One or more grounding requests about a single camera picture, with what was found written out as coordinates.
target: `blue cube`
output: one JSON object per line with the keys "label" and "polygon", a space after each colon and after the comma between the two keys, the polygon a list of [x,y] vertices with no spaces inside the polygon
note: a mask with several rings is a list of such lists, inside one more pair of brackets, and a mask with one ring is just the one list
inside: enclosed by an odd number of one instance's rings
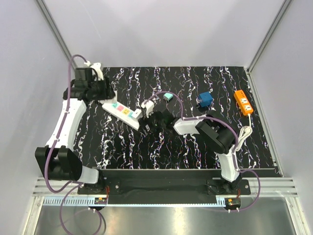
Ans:
{"label": "blue cube", "polygon": [[202,108],[206,107],[206,106],[210,106],[212,104],[212,101],[213,101],[213,98],[212,98],[210,92],[201,93],[199,95],[198,99],[200,101],[199,104]]}

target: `power outlet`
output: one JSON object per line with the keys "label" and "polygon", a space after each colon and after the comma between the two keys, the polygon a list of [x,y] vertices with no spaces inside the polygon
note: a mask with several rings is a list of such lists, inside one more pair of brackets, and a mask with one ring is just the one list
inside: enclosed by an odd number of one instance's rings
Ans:
{"label": "power outlet", "polygon": [[242,99],[240,99],[240,101],[241,101],[243,104],[248,104],[248,103],[249,103],[246,98],[242,98]]}
{"label": "power outlet", "polygon": [[250,111],[250,110],[252,110],[252,108],[251,108],[250,105],[245,105],[245,110],[246,110],[246,111]]}

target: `power cord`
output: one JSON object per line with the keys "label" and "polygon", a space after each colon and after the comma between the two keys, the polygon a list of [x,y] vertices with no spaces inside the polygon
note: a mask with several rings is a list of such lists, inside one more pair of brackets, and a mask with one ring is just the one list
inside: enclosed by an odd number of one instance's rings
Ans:
{"label": "power cord", "polygon": [[235,148],[236,152],[238,152],[241,147],[243,146],[245,140],[252,134],[252,128],[251,128],[251,115],[248,114],[248,118],[249,118],[249,126],[243,126],[240,129],[240,133],[238,136],[238,145]]}

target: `teal block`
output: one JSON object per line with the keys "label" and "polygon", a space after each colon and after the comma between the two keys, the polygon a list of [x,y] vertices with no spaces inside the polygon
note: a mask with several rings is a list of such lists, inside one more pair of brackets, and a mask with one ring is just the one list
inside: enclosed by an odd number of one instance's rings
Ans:
{"label": "teal block", "polygon": [[173,95],[170,94],[170,93],[165,93],[163,98],[166,100],[166,101],[170,101],[172,98],[173,98]]}

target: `black marble surface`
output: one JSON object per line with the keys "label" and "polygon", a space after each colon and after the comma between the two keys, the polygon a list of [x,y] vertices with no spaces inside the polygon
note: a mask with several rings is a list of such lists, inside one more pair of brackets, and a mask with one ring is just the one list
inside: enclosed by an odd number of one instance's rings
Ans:
{"label": "black marble surface", "polygon": [[[243,67],[137,67],[106,68],[106,74],[118,91],[117,99],[135,110],[158,91],[176,93],[184,104],[185,117],[203,114],[197,109],[197,97],[209,91],[214,109],[232,125],[249,124],[233,97],[243,90],[253,109],[253,133],[237,152],[243,168],[273,168],[268,144],[255,107]],[[163,102],[162,95],[154,99]],[[169,110],[179,115],[179,103],[173,98]],[[219,168],[217,155],[199,135],[172,136],[166,131],[144,137],[105,112],[95,102],[89,104],[78,128],[75,151],[89,167],[102,169],[202,169]]]}

